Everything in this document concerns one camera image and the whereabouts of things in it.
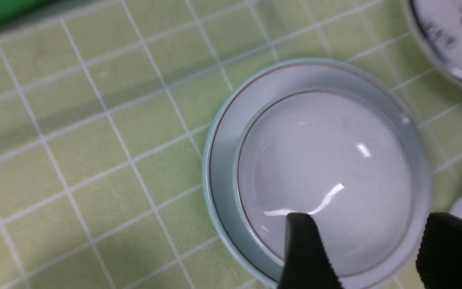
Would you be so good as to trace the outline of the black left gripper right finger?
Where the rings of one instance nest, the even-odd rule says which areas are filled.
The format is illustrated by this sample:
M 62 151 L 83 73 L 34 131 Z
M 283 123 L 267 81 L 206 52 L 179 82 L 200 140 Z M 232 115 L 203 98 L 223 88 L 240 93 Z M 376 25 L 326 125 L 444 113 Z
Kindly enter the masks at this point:
M 429 214 L 415 262 L 426 289 L 462 289 L 462 219 Z

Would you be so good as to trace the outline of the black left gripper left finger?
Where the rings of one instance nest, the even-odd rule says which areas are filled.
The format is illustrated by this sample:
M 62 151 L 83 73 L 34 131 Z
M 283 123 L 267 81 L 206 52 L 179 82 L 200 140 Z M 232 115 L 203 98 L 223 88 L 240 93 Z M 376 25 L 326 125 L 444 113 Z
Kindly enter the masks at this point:
M 308 214 L 286 216 L 285 262 L 278 288 L 343 288 L 326 254 L 318 227 Z

